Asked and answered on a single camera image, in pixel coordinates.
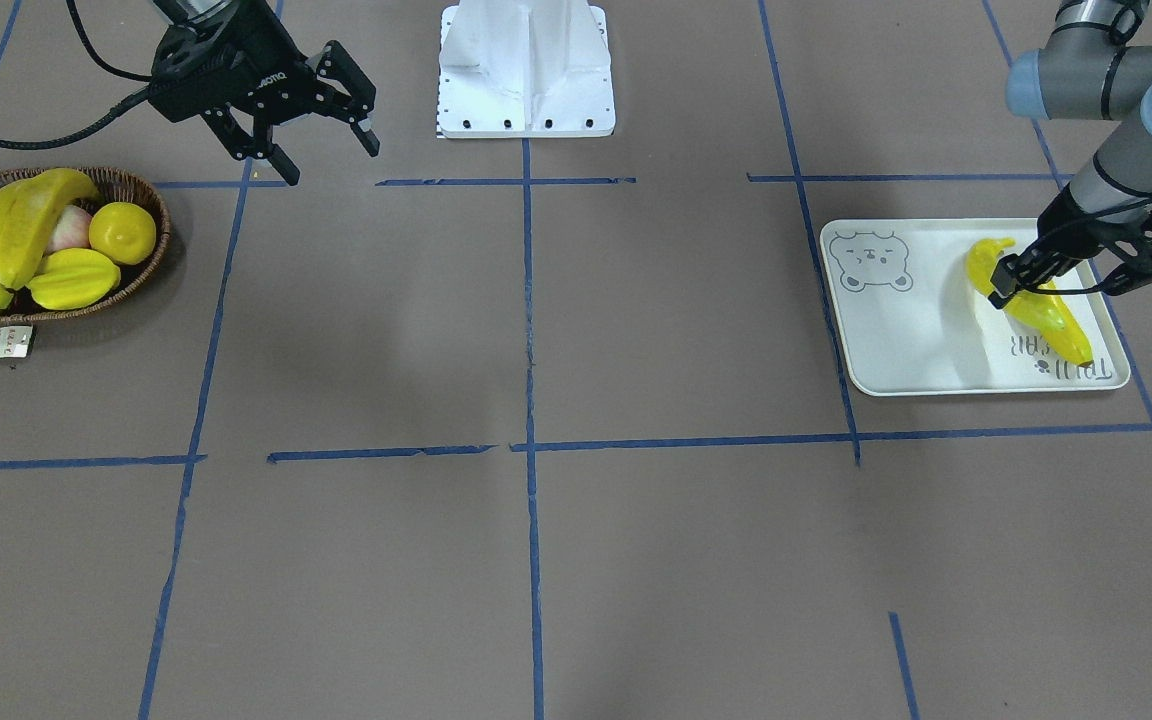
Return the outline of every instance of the black cable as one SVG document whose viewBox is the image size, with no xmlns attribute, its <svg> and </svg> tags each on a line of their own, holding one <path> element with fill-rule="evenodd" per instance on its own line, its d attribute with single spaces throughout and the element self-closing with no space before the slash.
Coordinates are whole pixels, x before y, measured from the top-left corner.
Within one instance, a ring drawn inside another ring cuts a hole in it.
<svg viewBox="0 0 1152 720">
<path fill-rule="evenodd" d="M 105 113 L 105 118 L 96 120 L 94 123 L 84 127 L 81 131 L 70 132 L 65 137 L 58 137 L 54 141 L 1 141 L 0 147 L 8 150 L 52 150 L 54 147 L 63 147 L 65 145 L 73 145 L 74 142 L 83 141 L 83 138 L 90 137 L 96 132 L 99 132 L 108 123 L 113 123 L 115 119 L 122 118 L 129 109 L 136 108 L 137 105 L 150 99 L 150 88 L 142 88 L 132 94 L 124 97 L 119 105 L 114 105 L 109 108 L 109 113 Z"/>
<path fill-rule="evenodd" d="M 1056 233 L 1060 233 L 1060 232 L 1068 232 L 1068 229 L 1070 229 L 1073 227 L 1076 227 L 1076 225 L 1089 223 L 1089 222 L 1092 222 L 1092 220 L 1094 220 L 1094 219 L 1105 218 L 1107 215 L 1116 215 L 1119 213 L 1126 213 L 1129 210 L 1144 209 L 1144 206 L 1146 206 L 1146 205 L 1152 205 L 1152 194 L 1149 197 L 1146 197 L 1146 199 L 1143 199 L 1143 200 L 1129 202 L 1129 204 L 1119 205 L 1115 209 L 1100 210 L 1100 211 L 1096 211 L 1096 213 L 1086 214 L 1086 215 L 1083 215 L 1081 218 L 1074 218 L 1073 220 L 1066 220 L 1066 222 L 1056 225 L 1056 227 L 1049 229 L 1049 232 L 1045 232 L 1041 236 L 1038 237 L 1037 241 L 1034 241 L 1032 243 L 1032 245 L 1037 245 L 1037 243 L 1047 240 L 1047 237 L 1053 236 L 1053 234 L 1056 234 Z M 1046 290 L 1046 288 L 1041 288 L 1041 287 L 1036 286 L 1036 285 L 1025 283 L 1025 282 L 1021 281 L 1020 278 L 1015 276 L 1014 279 L 1016 281 L 1016 287 L 1018 287 L 1021 290 L 1032 291 L 1034 295 L 1092 295 L 1093 291 L 1105 291 L 1106 290 L 1106 287 L 1102 287 L 1102 286 L 1105 286 L 1104 282 L 1096 283 L 1092 287 L 1082 288 L 1082 290 Z"/>
<path fill-rule="evenodd" d="M 134 79 L 137 82 L 150 82 L 153 78 L 150 76 L 142 76 L 137 73 L 128 73 L 127 70 L 120 70 L 114 67 L 114 65 L 106 63 L 105 59 L 100 54 L 96 53 L 96 48 L 92 47 L 90 38 L 88 38 L 86 29 L 83 29 L 83 20 L 78 17 L 78 6 L 74 5 L 74 0 L 65 0 L 65 6 L 69 8 L 69 18 L 74 20 L 74 29 L 78 32 L 78 41 L 82 41 L 83 50 L 88 52 L 92 61 L 101 67 L 103 70 L 109 74 L 115 74 L 120 78 Z"/>
</svg>

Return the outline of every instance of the fruit basket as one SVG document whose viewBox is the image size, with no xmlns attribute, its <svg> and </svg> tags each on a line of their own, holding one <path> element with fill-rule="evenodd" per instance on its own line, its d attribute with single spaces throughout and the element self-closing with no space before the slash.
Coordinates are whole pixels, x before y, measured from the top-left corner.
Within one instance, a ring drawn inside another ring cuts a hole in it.
<svg viewBox="0 0 1152 720">
<path fill-rule="evenodd" d="M 0 188 L 10 182 L 18 181 L 18 179 L 37 176 L 37 174 L 40 174 L 45 169 L 24 168 L 3 170 L 0 173 Z M 105 296 L 104 300 L 97 301 L 92 305 L 82 306 L 77 310 L 45 310 L 44 306 L 38 306 L 29 300 L 28 291 L 21 291 L 8 309 L 0 310 L 0 325 L 45 323 L 45 320 L 79 318 L 83 314 L 99 313 L 99 311 L 127 300 L 129 295 L 137 291 L 162 263 L 166 249 L 168 249 L 168 242 L 172 240 L 172 218 L 168 213 L 168 206 L 166 206 L 166 202 L 164 202 L 159 191 L 145 181 L 145 179 L 119 168 L 76 169 L 86 173 L 96 182 L 96 187 L 100 188 L 103 204 L 108 204 L 108 202 L 134 202 L 134 204 L 145 209 L 151 218 L 154 218 L 157 228 L 154 251 L 145 260 L 122 268 L 122 281 L 119 282 L 118 287 L 113 291 L 109 291 L 109 295 Z M 101 204 L 78 200 L 76 205 L 86 210 L 88 213 L 94 213 Z"/>
</svg>

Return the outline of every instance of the brown floor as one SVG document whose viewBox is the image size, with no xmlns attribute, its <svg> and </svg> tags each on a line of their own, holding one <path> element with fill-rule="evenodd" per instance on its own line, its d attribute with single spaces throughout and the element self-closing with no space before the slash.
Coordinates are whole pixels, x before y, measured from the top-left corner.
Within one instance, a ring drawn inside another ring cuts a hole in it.
<svg viewBox="0 0 1152 720">
<path fill-rule="evenodd" d="M 279 3 L 380 88 L 294 188 L 147 106 L 0 150 L 180 241 L 0 361 L 0 719 L 1152 717 L 1152 287 L 1124 388 L 870 397 L 813 259 L 1043 210 L 1111 130 L 1005 108 L 1055 1 L 602 0 L 616 132 L 530 142 L 434 136 L 446 3 Z M 151 5 L 81 5 L 143 69 Z M 132 90 L 0 0 L 0 136 Z"/>
</svg>

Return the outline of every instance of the label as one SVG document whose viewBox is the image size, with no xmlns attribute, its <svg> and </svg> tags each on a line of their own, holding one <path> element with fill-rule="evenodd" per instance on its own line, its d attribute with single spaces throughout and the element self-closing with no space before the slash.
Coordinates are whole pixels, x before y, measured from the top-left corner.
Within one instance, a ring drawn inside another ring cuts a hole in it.
<svg viewBox="0 0 1152 720">
<path fill-rule="evenodd" d="M 1043 336 L 1037 334 L 1014 334 L 1011 336 L 1011 356 L 1028 357 L 1034 362 L 1034 372 L 1043 376 L 1051 376 L 1058 381 L 1112 381 L 1114 379 L 1114 366 L 1105 357 L 1093 357 L 1092 364 L 1081 367 L 1069 361 L 1061 359 L 1060 355 L 1052 350 Z"/>
<path fill-rule="evenodd" d="M 31 325 L 8 325 L 0 328 L 0 357 L 24 357 L 29 355 L 29 341 L 33 340 Z"/>
</svg>

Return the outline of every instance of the apple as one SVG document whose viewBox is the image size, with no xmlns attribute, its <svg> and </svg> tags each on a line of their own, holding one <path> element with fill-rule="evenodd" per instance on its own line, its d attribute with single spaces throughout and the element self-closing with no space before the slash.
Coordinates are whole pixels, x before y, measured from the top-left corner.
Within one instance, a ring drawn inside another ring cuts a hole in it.
<svg viewBox="0 0 1152 720">
<path fill-rule="evenodd" d="M 51 232 L 51 240 L 47 241 L 47 249 L 44 255 L 66 250 L 68 247 L 90 247 L 88 244 L 88 227 L 91 227 L 92 217 L 86 210 L 77 205 L 65 205 L 60 211 L 60 219 L 56 220 L 56 228 Z"/>
</svg>

